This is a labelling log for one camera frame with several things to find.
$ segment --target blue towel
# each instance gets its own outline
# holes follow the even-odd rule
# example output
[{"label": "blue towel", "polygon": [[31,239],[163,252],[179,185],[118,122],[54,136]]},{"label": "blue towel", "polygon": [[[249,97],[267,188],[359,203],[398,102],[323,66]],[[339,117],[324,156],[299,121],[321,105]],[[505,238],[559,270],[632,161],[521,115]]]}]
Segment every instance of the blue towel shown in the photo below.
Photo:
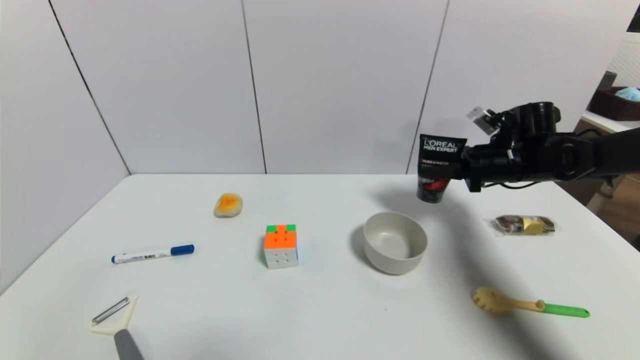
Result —
[{"label": "blue towel", "polygon": [[617,96],[629,101],[640,101],[640,90],[636,88],[624,88],[616,92]]}]

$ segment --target bowl rim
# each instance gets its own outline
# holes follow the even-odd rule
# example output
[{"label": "bowl rim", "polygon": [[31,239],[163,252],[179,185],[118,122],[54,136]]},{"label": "bowl rim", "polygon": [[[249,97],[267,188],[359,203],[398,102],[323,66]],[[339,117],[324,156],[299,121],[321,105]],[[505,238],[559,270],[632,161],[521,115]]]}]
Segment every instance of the bowl rim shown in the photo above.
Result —
[{"label": "bowl rim", "polygon": [[[375,217],[376,215],[380,215],[380,214],[393,214],[393,215],[400,215],[402,217],[405,217],[409,220],[411,220],[415,225],[418,226],[418,228],[420,228],[420,230],[422,231],[422,233],[424,234],[424,238],[426,240],[426,245],[424,246],[424,250],[420,252],[420,254],[417,254],[416,256],[412,256],[410,258],[395,258],[393,256],[389,256],[386,254],[383,254],[382,252],[380,252],[378,249],[376,249],[375,246],[373,246],[373,244],[371,243],[371,241],[369,241],[369,238],[367,237],[367,224],[369,223],[369,221],[371,220],[372,217]],[[414,260],[414,259],[418,259],[421,258],[424,253],[427,251],[427,246],[429,246],[429,236],[427,236],[427,232],[424,230],[424,228],[422,228],[422,226],[420,225],[420,223],[418,221],[416,221],[416,219],[410,217],[409,215],[405,215],[403,213],[399,213],[397,211],[382,211],[381,213],[375,213],[373,215],[371,215],[367,221],[365,221],[364,226],[362,227],[362,233],[364,235],[364,239],[367,243],[369,243],[369,245],[371,246],[371,248],[377,252],[378,254],[384,256],[385,258],[391,259],[391,260],[396,260],[396,261],[410,261],[410,260]]]}]

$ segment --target whiteboard marker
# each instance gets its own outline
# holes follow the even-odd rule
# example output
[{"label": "whiteboard marker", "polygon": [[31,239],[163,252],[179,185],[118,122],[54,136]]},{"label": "whiteboard marker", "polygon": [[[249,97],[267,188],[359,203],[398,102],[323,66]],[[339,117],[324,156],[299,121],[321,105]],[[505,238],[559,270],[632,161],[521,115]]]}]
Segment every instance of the whiteboard marker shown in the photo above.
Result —
[{"label": "whiteboard marker", "polygon": [[111,257],[114,264],[130,263],[132,261],[166,258],[167,256],[186,255],[193,253],[193,245],[167,247],[164,249],[149,250],[143,252],[126,252]]}]

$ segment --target stone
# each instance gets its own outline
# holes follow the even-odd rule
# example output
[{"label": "stone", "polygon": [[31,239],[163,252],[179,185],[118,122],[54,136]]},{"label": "stone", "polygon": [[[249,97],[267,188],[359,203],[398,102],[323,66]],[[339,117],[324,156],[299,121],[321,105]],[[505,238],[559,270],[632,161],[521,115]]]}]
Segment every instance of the stone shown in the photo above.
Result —
[{"label": "stone", "polygon": [[232,218],[242,211],[242,198],[238,194],[224,193],[218,199],[213,215],[217,218]]}]

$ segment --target white cube face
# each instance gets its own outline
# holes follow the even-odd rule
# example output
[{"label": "white cube face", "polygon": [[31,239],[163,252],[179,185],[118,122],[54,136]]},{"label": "white cube face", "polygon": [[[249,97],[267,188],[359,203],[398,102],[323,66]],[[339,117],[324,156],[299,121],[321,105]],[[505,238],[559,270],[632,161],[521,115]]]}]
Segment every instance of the white cube face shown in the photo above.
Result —
[{"label": "white cube face", "polygon": [[266,249],[264,257],[269,269],[298,266],[298,252],[296,249]]}]

